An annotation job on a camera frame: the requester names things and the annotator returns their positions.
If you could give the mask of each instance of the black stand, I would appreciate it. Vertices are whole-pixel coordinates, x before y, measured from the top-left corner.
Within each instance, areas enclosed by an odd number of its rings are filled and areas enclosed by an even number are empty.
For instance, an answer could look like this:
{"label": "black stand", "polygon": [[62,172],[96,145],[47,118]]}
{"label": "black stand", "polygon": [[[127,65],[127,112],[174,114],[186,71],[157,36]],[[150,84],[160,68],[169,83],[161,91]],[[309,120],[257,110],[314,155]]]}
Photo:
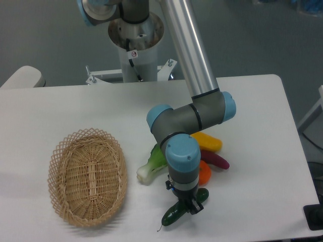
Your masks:
{"label": "black stand", "polygon": [[310,230],[323,229],[323,205],[306,205],[304,206],[304,212]]}

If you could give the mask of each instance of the blue joint cap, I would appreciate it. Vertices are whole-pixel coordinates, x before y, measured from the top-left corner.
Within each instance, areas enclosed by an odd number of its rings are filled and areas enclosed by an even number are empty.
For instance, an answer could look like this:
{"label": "blue joint cap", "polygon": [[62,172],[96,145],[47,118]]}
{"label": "blue joint cap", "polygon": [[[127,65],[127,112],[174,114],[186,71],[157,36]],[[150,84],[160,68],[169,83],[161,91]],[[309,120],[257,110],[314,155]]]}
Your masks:
{"label": "blue joint cap", "polygon": [[147,120],[147,123],[149,125],[150,131],[151,131],[152,125],[155,122],[155,120],[157,119],[157,117],[167,109],[173,110],[172,107],[170,107],[167,104],[160,104],[160,105],[157,105],[157,106],[153,107],[148,112],[146,120]]}
{"label": "blue joint cap", "polygon": [[236,102],[233,100],[229,92],[222,92],[226,104],[226,110],[222,122],[232,119],[236,115],[237,107]]}
{"label": "blue joint cap", "polygon": [[84,20],[84,22],[85,22],[85,24],[87,25],[87,26],[94,26],[93,24],[91,24],[91,22],[88,20],[88,18],[87,18],[87,16],[86,16],[86,14],[85,14],[85,12],[84,12],[84,9],[83,9],[83,5],[82,5],[82,0],[77,0],[77,6],[79,7],[79,10],[80,10],[80,13],[81,13],[81,15],[82,15],[82,18],[83,18],[83,20]]}
{"label": "blue joint cap", "polygon": [[178,134],[171,137],[166,145],[166,159],[172,169],[187,173],[195,170],[201,160],[200,147],[188,134]]}

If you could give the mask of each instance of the toy vegetable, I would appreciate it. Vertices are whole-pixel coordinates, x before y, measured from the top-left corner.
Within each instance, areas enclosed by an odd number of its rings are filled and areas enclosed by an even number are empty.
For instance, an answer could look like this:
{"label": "toy vegetable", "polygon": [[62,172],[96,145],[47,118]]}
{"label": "toy vegetable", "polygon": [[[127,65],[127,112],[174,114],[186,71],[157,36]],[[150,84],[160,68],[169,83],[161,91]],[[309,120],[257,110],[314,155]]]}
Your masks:
{"label": "toy vegetable", "polygon": [[193,138],[196,139],[198,145],[200,146],[200,150],[207,150],[210,152],[217,152],[222,148],[222,141],[214,138],[210,135],[207,135],[202,132],[197,132],[191,135]]}
{"label": "toy vegetable", "polygon": [[200,161],[200,173],[198,184],[200,186],[207,184],[208,180],[211,178],[211,169],[205,161]]}
{"label": "toy vegetable", "polygon": [[[199,188],[196,194],[196,200],[202,203],[207,198],[208,198],[208,190],[206,188]],[[169,210],[167,210],[167,212],[161,219],[161,225],[169,226],[175,223],[186,212],[188,211],[185,203],[182,200],[179,200],[174,206],[172,206]]]}
{"label": "toy vegetable", "polygon": [[150,153],[148,163],[137,170],[137,178],[142,183],[149,184],[153,179],[153,175],[166,166],[167,161],[160,150],[159,145],[156,144]]}
{"label": "toy vegetable", "polygon": [[225,170],[230,167],[230,164],[225,159],[210,151],[201,150],[201,160]]}

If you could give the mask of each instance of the white table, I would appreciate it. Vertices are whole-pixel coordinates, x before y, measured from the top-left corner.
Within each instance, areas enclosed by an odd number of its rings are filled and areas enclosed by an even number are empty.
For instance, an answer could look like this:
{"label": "white table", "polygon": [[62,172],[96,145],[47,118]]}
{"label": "white table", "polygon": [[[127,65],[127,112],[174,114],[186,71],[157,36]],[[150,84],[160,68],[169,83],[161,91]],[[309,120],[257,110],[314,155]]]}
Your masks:
{"label": "white table", "polygon": [[[303,206],[318,203],[282,82],[275,75],[219,78],[236,116],[205,132],[220,138],[227,171],[213,169],[197,215],[160,227],[176,197],[166,171],[141,185],[136,170],[155,144],[146,114],[160,103],[190,103],[184,81],[0,90],[0,241],[258,241],[321,235]],[[50,204],[52,151],[68,134],[103,129],[127,160],[125,203],[109,224],[75,228]]]}

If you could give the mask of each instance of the gray floor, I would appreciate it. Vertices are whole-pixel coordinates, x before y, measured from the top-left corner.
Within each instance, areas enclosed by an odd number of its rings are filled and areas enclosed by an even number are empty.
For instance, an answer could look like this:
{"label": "gray floor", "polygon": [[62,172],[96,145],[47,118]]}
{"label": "gray floor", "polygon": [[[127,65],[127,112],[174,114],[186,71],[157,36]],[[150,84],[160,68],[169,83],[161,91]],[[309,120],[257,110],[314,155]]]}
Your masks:
{"label": "gray floor", "polygon": [[[197,22],[215,76],[276,74],[297,123],[319,99],[323,85],[323,18],[301,15],[281,0],[254,6],[251,0],[193,0]],[[156,0],[151,10],[163,19]],[[0,86],[21,66],[39,69],[47,86],[83,85],[93,71],[120,68],[107,24],[86,27],[76,1],[0,1]],[[158,64],[177,59],[166,30]],[[177,78],[183,78],[180,68]],[[323,146],[323,115],[306,133]],[[308,161],[323,154],[301,137]]]}

